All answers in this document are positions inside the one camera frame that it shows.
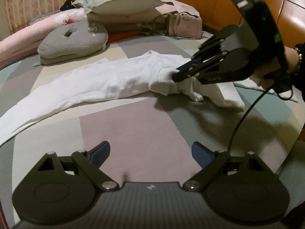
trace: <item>pink handbag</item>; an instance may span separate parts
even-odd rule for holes
[[[155,27],[155,21],[161,16],[166,16],[166,29],[158,32]],[[174,11],[171,13],[158,16],[152,22],[153,31],[158,34],[164,34],[171,37],[186,37],[191,39],[201,39],[202,37],[202,19],[188,12],[179,13]]]

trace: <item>ribbed black surface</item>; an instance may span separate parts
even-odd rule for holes
[[[198,193],[183,191],[178,183],[126,183],[104,193],[95,207],[76,221],[60,226],[22,222],[16,229],[284,229],[276,223],[263,227],[232,224],[217,216]]]

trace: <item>silver bolt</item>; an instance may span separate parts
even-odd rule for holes
[[[187,181],[185,186],[190,189],[197,189],[201,186],[201,184],[197,181]]]
[[[104,189],[114,189],[116,188],[117,184],[113,181],[107,181],[107,182],[103,182],[102,187]]]

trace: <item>white garment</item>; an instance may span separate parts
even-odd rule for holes
[[[176,68],[188,62],[178,55],[154,51],[117,61],[101,61],[74,69],[38,87],[0,118],[0,146],[25,128],[82,102],[101,102],[153,91],[162,95],[183,92],[194,101],[208,96],[221,107],[244,108],[232,83],[201,85],[189,78],[174,83]]]
[[[261,86],[258,85],[259,81],[260,81],[259,78],[250,77],[250,78],[247,78],[246,80],[236,81],[236,82],[233,82],[233,83],[237,87],[242,87],[242,88],[247,88],[247,89],[256,89],[256,90],[262,90],[263,91],[264,89]],[[274,92],[273,89],[271,89],[268,92],[268,94],[276,95],[276,93]],[[283,97],[283,98],[289,98],[291,96],[291,91],[281,93],[280,96]],[[291,100],[295,101],[295,102],[299,102],[299,99],[295,95],[292,96]]]

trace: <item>headboard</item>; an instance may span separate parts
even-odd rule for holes
[[[220,30],[242,24],[243,18],[231,0],[178,0],[197,9],[206,27]],[[265,0],[277,22],[284,44],[305,42],[305,0]]]

